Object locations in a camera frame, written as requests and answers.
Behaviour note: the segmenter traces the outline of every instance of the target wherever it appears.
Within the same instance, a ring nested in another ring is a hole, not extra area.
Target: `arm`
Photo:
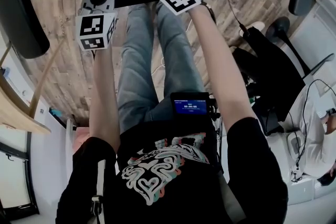
[[[336,115],[331,115],[327,120],[327,132],[326,135],[333,133],[336,131]]]
[[[237,121],[256,118],[232,53],[203,5],[190,11],[201,42],[214,96],[228,131]]]
[[[90,135],[108,142],[117,153],[120,146],[119,115],[114,87],[112,48],[97,50],[93,63]]]
[[[194,8],[191,17],[227,130],[229,186],[248,219],[282,223],[287,186],[250,106],[236,62],[207,8]]]

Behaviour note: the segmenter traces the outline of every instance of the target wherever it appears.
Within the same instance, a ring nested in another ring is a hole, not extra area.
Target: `jeans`
[[[154,30],[150,10],[145,4],[135,5],[129,11],[121,52],[121,133],[141,122],[172,120],[171,93],[205,91],[181,19],[158,3],[156,24],[165,62],[164,99],[159,103],[151,75]]]

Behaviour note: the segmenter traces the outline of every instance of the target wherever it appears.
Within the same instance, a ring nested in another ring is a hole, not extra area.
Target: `white shirt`
[[[290,109],[294,127],[299,128],[304,135],[306,134],[306,128],[302,113],[307,96],[307,89],[308,87],[302,89]],[[310,97],[308,97],[307,100],[304,119],[307,125],[307,142],[305,153],[302,156],[306,161],[303,172],[312,177],[319,178],[327,173],[335,163],[336,131],[328,135],[325,134],[323,124],[316,113],[316,109]],[[293,123],[288,114],[286,120],[280,122],[280,125],[286,132],[291,132],[293,130]]]

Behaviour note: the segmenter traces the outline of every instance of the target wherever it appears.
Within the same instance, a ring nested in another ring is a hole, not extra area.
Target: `handheld device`
[[[174,92],[170,98],[177,119],[210,117],[215,120],[220,117],[216,100],[209,98],[207,92]]]

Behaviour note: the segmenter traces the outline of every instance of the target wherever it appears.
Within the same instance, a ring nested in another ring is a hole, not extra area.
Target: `black t-shirt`
[[[179,123],[151,122],[125,132],[118,151],[118,175],[114,171],[116,155],[112,147],[98,138],[89,138],[74,155],[73,172],[60,199],[56,223],[87,223],[92,217],[91,198],[97,192],[97,163],[102,159],[106,159],[103,196],[106,223],[139,219],[158,222],[213,219],[230,223],[219,187],[217,162],[213,157],[216,152],[210,153],[216,148],[216,145],[210,145],[213,129],[198,128],[201,132]],[[229,185],[247,219],[259,223],[263,220],[283,222],[287,187],[258,122],[252,118],[237,122],[228,132],[228,147]],[[253,151],[254,156],[250,155],[242,163],[242,157]],[[260,175],[260,166],[267,165],[272,184],[257,184],[254,179],[249,180],[248,174],[242,173],[249,161],[257,160],[262,163],[254,163],[257,174],[251,177]],[[255,204],[260,201],[266,204]],[[256,211],[258,207],[262,208],[259,212]]]

